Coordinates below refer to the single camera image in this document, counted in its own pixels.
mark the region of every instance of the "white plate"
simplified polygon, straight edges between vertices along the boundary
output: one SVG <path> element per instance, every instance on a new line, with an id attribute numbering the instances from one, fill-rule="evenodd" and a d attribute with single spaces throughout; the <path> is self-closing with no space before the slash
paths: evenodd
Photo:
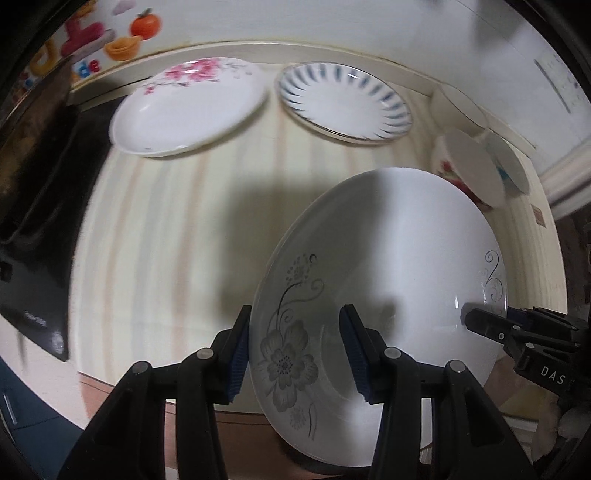
<path id="1" fill-rule="evenodd" d="M 162 157 L 192 150 L 236 127 L 265 99 L 261 70 L 210 58 L 170 67 L 127 97 L 109 129 L 121 150 Z"/>
<path id="2" fill-rule="evenodd" d="M 517 155 L 507 142 L 500 135 L 490 130 L 479 141 L 499 168 L 503 181 L 506 182 L 508 179 L 520 193 L 529 195 L 530 181 L 527 179 L 527 174 L 519 158 L 517 158 Z"/>
<path id="3" fill-rule="evenodd" d="M 381 405 L 357 393 L 338 313 L 353 303 L 367 327 L 416 360 L 466 363 L 483 384 L 498 344 L 460 321 L 466 303 L 506 312 L 505 268 L 486 219 L 430 173 L 383 168 L 340 183 L 292 225 L 255 296 L 250 363 L 274 429 L 306 455 L 371 464 Z M 431 441 L 423 402 L 421 444 Z"/>
<path id="4" fill-rule="evenodd" d="M 277 93 L 294 118 L 339 140 L 382 143 L 408 133 L 413 118 L 406 103 L 383 81 L 337 63 L 286 68 Z"/>

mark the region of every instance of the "black cabinet door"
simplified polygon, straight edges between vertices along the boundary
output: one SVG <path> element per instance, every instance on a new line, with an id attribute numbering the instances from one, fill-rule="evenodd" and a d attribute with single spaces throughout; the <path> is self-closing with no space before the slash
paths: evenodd
<path id="1" fill-rule="evenodd" d="M 37 397 L 2 359 L 0 359 L 0 410 L 11 432 L 59 415 Z"/>
<path id="2" fill-rule="evenodd" d="M 46 480 L 55 480 L 81 433 L 80 428 L 60 416 L 14 430 L 12 437 L 33 470 Z"/>

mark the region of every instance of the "wall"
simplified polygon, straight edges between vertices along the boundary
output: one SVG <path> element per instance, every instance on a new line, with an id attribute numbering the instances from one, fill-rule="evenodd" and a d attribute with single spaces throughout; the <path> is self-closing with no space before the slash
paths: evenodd
<path id="1" fill-rule="evenodd" d="M 161 28 L 147 25 L 149 38 L 131 38 L 132 22 L 149 7 Z M 534 63 L 548 63 L 553 50 L 502 0 L 93 0 L 80 16 L 82 28 L 101 22 L 106 31 L 78 51 L 89 55 L 76 64 L 75 82 L 117 60 L 189 44 L 306 41 L 380 56 L 455 85 L 537 147 L 538 174 L 591 134 L 588 100 L 577 97 L 565 71 L 565 108 Z M 105 47 L 122 37 L 120 46 Z M 66 40 L 62 27 L 56 50 Z"/>

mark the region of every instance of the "blue striped plate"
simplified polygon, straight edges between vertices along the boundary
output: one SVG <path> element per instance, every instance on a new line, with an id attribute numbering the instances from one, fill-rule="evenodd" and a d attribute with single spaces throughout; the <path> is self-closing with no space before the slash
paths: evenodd
<path id="1" fill-rule="evenodd" d="M 293 65 L 279 74 L 276 87 L 295 119 L 347 142 L 383 143 L 405 135 L 413 124 L 410 109 L 392 87 L 346 65 Z"/>

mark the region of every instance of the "blue stripe pattern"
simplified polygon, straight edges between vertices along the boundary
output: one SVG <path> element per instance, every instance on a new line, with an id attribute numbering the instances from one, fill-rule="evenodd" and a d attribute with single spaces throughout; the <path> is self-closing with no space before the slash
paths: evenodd
<path id="1" fill-rule="evenodd" d="M 381 119 L 377 118 L 375 121 L 376 131 L 368 130 L 367 121 L 360 121 L 359 132 L 353 135 L 359 140 L 393 140 L 405 135 L 413 124 L 410 110 L 394 89 L 353 67 L 335 63 L 305 63 L 288 67 L 280 74 L 277 93 L 297 116 L 313 122 L 311 116 L 319 118 L 321 115 L 312 113 L 314 110 L 310 109 L 306 94 L 309 90 L 316 88 L 315 85 L 320 84 L 342 85 L 339 90 L 344 89 L 343 95 L 347 95 L 346 89 L 352 87 L 367 95 L 368 102 L 377 104 L 376 111 L 381 113 Z M 321 119 L 318 121 L 321 123 L 316 125 L 335 131 L 331 125 L 322 124 Z M 336 133 L 342 134 L 344 140 L 352 136 L 350 132 L 336 131 Z"/>

